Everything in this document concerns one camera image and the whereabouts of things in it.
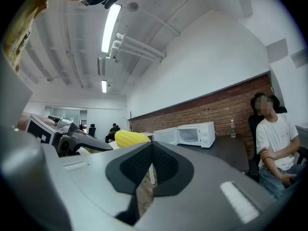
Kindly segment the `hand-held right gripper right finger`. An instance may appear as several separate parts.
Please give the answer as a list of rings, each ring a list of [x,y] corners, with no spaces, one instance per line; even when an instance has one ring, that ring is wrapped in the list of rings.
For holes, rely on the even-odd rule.
[[[156,197],[135,228],[141,231],[233,231],[243,225],[221,190],[234,182],[260,212],[274,198],[258,183],[225,161],[180,146],[163,144],[186,157],[194,166],[191,182],[175,196]]]

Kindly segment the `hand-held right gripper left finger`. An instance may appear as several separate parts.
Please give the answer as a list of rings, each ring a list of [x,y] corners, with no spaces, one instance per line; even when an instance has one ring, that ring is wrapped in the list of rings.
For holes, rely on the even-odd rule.
[[[59,157],[51,145],[42,146],[52,182],[73,226],[122,226],[115,218],[129,205],[130,195],[117,192],[105,174],[110,161],[138,146],[108,152]]]

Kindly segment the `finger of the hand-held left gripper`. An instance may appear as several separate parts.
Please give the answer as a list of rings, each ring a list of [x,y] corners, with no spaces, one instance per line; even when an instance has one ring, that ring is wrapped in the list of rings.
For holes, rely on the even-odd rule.
[[[113,150],[110,144],[96,138],[73,139],[73,152],[75,153],[77,150],[80,149],[80,147],[86,147],[100,152]]]

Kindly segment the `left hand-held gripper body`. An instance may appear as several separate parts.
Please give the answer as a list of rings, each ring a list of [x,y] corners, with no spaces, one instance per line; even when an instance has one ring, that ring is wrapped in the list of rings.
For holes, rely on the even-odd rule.
[[[60,157],[80,154],[81,147],[96,149],[94,137],[80,130],[70,120],[63,117],[56,119],[56,126],[51,127],[31,115],[26,131],[34,135],[40,143],[52,145]]]

